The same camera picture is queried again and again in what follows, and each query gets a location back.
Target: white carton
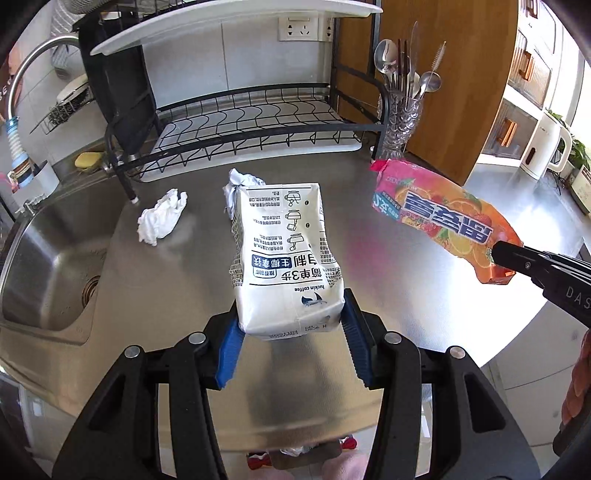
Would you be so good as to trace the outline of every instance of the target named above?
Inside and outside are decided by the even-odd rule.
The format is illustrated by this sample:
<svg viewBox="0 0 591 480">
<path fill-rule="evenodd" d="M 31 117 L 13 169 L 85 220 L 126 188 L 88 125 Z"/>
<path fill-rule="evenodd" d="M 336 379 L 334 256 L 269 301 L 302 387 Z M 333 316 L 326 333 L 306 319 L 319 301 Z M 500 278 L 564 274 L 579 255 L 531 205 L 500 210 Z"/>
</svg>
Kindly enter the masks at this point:
<svg viewBox="0 0 591 480">
<path fill-rule="evenodd" d="M 344 285 L 317 183 L 238 187 L 230 269 L 240 327 L 272 340 L 339 323 Z"/>
</svg>

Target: sink faucet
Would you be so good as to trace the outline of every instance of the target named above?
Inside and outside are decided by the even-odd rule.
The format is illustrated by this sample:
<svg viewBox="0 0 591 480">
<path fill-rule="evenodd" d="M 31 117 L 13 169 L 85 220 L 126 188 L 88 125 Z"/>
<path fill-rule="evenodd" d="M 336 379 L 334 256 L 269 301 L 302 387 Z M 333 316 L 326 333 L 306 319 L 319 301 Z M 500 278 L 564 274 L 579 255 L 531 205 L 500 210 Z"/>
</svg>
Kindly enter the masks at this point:
<svg viewBox="0 0 591 480">
<path fill-rule="evenodd" d="M 33 177 L 39 172 L 38 167 L 29 158 L 29 155 L 25 152 L 21 145 L 21 139 L 18 136 L 18 117 L 15 114 L 15 97 L 17 95 L 18 84 L 20 83 L 23 75 L 27 69 L 31 66 L 31 63 L 46 50 L 52 47 L 56 47 L 62 44 L 70 44 L 78 46 L 78 35 L 75 33 L 68 33 L 65 35 L 58 35 L 56 37 L 46 40 L 42 44 L 38 45 L 33 51 L 23 60 L 20 67 L 18 68 L 14 79 L 8 92 L 8 115 L 7 115 L 7 134 L 8 134 L 8 145 L 10 147 L 10 153 L 12 157 L 12 170 L 15 172 L 19 187 L 26 186 Z"/>
</svg>

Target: faucet hose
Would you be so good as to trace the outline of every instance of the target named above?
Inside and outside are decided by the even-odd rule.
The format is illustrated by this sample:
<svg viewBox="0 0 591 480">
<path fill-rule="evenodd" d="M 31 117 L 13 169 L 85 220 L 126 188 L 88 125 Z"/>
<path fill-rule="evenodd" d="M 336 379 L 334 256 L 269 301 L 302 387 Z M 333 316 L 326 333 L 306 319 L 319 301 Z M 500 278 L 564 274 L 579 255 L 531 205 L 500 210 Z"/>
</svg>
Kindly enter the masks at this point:
<svg viewBox="0 0 591 480">
<path fill-rule="evenodd" d="M 33 169 L 29 162 L 29 155 L 24 151 L 21 145 L 21 139 L 18 136 L 18 117 L 13 116 L 6 122 L 6 132 L 8 134 L 8 146 L 12 157 L 12 170 L 19 187 L 24 187 L 33 179 Z"/>
</svg>

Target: stainless steel sink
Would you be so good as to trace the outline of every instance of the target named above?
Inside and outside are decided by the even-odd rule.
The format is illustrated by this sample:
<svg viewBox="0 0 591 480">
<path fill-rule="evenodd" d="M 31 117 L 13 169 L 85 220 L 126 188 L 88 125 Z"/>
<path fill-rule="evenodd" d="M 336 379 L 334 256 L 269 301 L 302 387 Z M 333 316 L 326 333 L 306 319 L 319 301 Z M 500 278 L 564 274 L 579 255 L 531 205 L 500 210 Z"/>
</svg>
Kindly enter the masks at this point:
<svg viewBox="0 0 591 480">
<path fill-rule="evenodd" d="M 125 202 L 117 180 L 104 179 L 46 200 L 33 218 L 21 216 L 2 252 L 0 323 L 65 341 L 86 340 L 85 327 L 59 332 L 93 305 Z"/>
</svg>

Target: stainless steel countertop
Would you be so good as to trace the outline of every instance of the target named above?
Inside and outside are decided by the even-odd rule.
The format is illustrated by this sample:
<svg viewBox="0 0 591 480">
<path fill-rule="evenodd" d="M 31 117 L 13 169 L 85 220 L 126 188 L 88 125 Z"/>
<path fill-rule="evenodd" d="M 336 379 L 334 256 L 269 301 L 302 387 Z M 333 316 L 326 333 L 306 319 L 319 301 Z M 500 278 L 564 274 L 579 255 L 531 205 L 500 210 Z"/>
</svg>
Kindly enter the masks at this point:
<svg viewBox="0 0 591 480">
<path fill-rule="evenodd" d="M 2 329 L 0 356 L 9 372 L 77 415 L 126 346 L 171 346 L 227 311 L 235 244 L 222 187 L 231 167 L 139 184 L 140 205 L 125 206 L 111 240 L 89 340 L 66 345 Z M 481 285 L 466 261 L 373 210 L 376 175 L 362 151 L 236 167 L 267 183 L 318 182 L 346 286 L 361 308 L 418 346 L 444 351 L 462 345 L 483 365 L 545 303 L 541 290 L 520 275 L 508 286 Z M 139 214 L 172 187 L 189 194 L 177 227 L 156 248 L 140 244 Z M 466 188 L 495 205 L 530 247 L 574 255 L 583 243 L 556 194 L 519 170 L 477 165 Z M 247 337 L 234 379 L 209 398 L 220 448 L 244 451 L 303 445 L 375 424 L 381 392 L 367 391 L 357 379 L 338 328 L 272 342 Z M 170 428 L 168 415 L 160 416 L 160 428 Z"/>
</svg>

